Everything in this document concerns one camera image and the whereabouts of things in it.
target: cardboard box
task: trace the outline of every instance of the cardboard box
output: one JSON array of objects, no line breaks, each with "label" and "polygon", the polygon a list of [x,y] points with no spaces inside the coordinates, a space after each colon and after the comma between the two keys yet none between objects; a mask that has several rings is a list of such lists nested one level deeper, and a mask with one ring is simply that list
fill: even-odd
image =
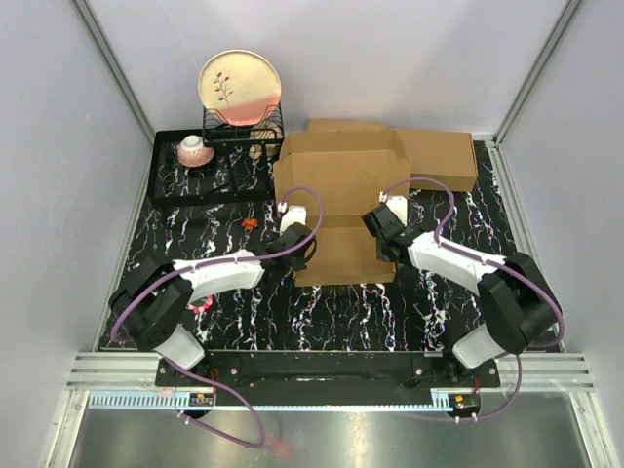
[{"label": "cardboard box", "polygon": [[[472,135],[461,132],[399,129],[408,155],[412,177],[431,177],[453,192],[470,192],[477,181],[477,160]],[[429,182],[412,182],[409,187],[443,190]]]},{"label": "cardboard box", "polygon": [[385,124],[343,119],[308,119],[306,132],[336,132],[345,130],[386,130]]},{"label": "cardboard box", "polygon": [[[291,187],[314,188],[325,205],[318,247],[306,270],[295,274],[297,286],[388,283],[394,264],[376,258],[376,243],[361,216],[379,206],[379,192],[410,175],[410,157],[391,130],[288,134],[273,165],[277,200]],[[407,195],[407,185],[393,191]],[[312,195],[298,191],[289,205],[307,210],[316,224],[319,207]]]}]

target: pink and beige plate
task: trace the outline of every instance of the pink and beige plate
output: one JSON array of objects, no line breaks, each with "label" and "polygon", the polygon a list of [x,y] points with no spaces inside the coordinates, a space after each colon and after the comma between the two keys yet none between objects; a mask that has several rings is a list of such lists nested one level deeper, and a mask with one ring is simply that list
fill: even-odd
[{"label": "pink and beige plate", "polygon": [[255,125],[267,118],[282,94],[273,65],[249,51],[226,51],[208,60],[198,87],[204,107],[236,126]]}]

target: wire rack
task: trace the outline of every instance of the wire rack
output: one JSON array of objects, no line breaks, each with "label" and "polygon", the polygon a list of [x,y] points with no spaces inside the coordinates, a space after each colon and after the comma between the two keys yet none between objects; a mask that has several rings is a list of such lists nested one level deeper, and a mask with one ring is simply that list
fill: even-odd
[{"label": "wire rack", "polygon": [[[250,202],[273,197],[272,162],[284,141],[280,105],[267,108],[255,127],[233,127],[220,119],[217,111],[204,109],[202,129],[156,134],[147,184],[147,196],[154,207]],[[181,165],[177,147],[189,135],[201,135],[204,145],[214,148],[210,163],[200,168]]]}]

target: pink bowl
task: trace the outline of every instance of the pink bowl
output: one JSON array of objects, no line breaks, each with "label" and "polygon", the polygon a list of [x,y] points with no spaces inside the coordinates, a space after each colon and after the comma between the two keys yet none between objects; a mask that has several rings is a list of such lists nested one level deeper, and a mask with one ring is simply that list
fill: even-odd
[{"label": "pink bowl", "polygon": [[215,150],[204,146],[199,136],[189,135],[177,147],[177,159],[182,166],[199,168],[211,162]]}]

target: metal floor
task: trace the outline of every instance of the metal floor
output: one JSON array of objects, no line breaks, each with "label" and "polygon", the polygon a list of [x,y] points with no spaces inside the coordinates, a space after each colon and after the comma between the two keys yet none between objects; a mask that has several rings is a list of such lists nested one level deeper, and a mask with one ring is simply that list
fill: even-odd
[{"label": "metal floor", "polygon": [[[485,395],[490,412],[502,396]],[[263,450],[241,448],[174,413],[89,409],[70,466],[75,468],[589,467],[563,394],[521,394],[509,410],[478,424],[414,420],[405,413],[270,412],[261,415]],[[220,429],[254,440],[242,411],[209,414]]]}]

